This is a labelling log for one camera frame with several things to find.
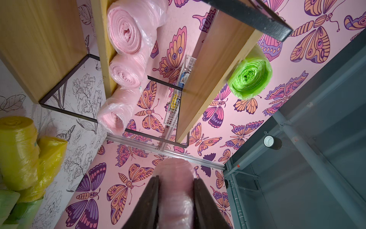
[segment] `wire basket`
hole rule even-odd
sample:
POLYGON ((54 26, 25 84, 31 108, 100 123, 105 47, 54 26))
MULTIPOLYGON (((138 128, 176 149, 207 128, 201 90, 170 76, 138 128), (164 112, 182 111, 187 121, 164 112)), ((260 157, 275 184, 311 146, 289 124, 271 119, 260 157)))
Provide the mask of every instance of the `wire basket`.
MULTIPOLYGON (((194 64, 196 63, 196 58, 186 55, 182 65, 182 69, 179 73, 178 87, 183 88, 187 82, 188 76, 191 73, 194 64)), ((178 113, 179 105, 182 92, 180 90, 174 89, 172 98, 169 102, 169 107, 167 114, 165 115, 164 124, 176 128, 178 123, 178 113)))

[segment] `wooden shelf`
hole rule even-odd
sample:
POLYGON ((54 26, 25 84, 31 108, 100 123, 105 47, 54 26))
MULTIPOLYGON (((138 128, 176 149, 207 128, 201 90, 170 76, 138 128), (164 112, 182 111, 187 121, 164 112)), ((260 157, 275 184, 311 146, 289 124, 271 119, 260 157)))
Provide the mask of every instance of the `wooden shelf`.
POLYGON ((0 15, 0 58, 38 103, 86 55, 76 1, 2 1, 0 15))
POLYGON ((117 52, 110 43, 107 32, 107 10, 115 1, 91 0, 106 98, 109 98, 117 88, 117 83, 109 75, 109 63, 117 52))
POLYGON ((176 141, 181 143, 262 36, 262 32, 219 11, 184 85, 176 141))

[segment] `plastic wrap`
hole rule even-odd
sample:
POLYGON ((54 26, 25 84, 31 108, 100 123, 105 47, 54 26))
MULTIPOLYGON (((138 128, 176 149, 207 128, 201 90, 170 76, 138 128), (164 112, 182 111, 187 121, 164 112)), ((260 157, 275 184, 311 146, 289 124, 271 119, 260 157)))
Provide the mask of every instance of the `plastic wrap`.
POLYGON ((19 224, 3 224, 0 229, 17 229, 19 224))
POLYGON ((272 78, 272 67, 261 48, 253 47, 228 80, 231 92, 242 100, 261 93, 272 78))
POLYGON ((17 229, 29 229, 42 201, 43 198, 34 202, 16 204, 4 224, 19 224, 17 229))
POLYGON ((8 189, 19 191, 37 182, 40 149, 32 119, 1 118, 0 147, 0 169, 8 189))
POLYGON ((20 194, 10 190, 0 189, 0 228, 1 224, 8 218, 20 194))
POLYGON ((119 86, 99 109, 98 123, 102 124, 108 132, 122 135, 128 122, 132 119, 140 96, 139 89, 125 89, 119 86))
POLYGON ((159 229, 193 228, 194 169, 183 159, 168 158, 154 169, 159 176, 159 229))
POLYGON ((107 31, 117 53, 143 52, 147 60, 156 41, 156 29, 165 23, 167 9, 167 0, 112 3, 107 12, 107 31))
POLYGON ((64 161, 67 141, 57 137, 42 137, 38 141, 40 147, 38 181, 30 188, 19 191, 18 203, 33 202, 40 199, 46 188, 59 173, 64 161))
POLYGON ((136 55, 117 54, 109 64, 109 74, 113 80, 124 88, 139 88, 147 81, 145 74, 146 58, 136 55))

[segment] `pink plastic bag roll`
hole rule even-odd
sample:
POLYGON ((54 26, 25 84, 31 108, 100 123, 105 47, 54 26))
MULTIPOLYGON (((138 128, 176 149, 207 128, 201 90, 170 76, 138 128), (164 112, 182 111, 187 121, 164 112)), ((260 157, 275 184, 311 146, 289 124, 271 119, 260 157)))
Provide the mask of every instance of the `pink plastic bag roll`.
POLYGON ((117 54, 109 64, 109 74, 113 80, 124 88, 139 88, 147 80, 145 74, 146 60, 143 54, 117 54))
POLYGON ((141 96, 139 89, 118 87, 113 95, 99 109, 98 123, 114 134, 122 135, 141 96))
POLYGON ((183 159, 168 158, 154 169, 159 176, 159 229, 193 227, 192 165, 183 159))
POLYGON ((118 54, 150 55, 156 29, 165 23, 167 0, 119 0, 107 12, 108 36, 118 54))

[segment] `yellow plastic bag roll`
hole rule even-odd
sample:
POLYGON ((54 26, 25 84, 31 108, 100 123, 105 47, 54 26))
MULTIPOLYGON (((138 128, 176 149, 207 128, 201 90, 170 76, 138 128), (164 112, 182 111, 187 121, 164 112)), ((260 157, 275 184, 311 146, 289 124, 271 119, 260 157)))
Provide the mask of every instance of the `yellow plastic bag roll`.
POLYGON ((57 137, 42 137, 38 141, 38 146, 41 149, 38 181, 32 187, 19 191, 18 203, 33 202, 41 198, 59 173, 64 161, 67 141, 57 137))
POLYGON ((19 191, 37 182, 39 153, 32 119, 0 118, 0 169, 8 189, 19 191))

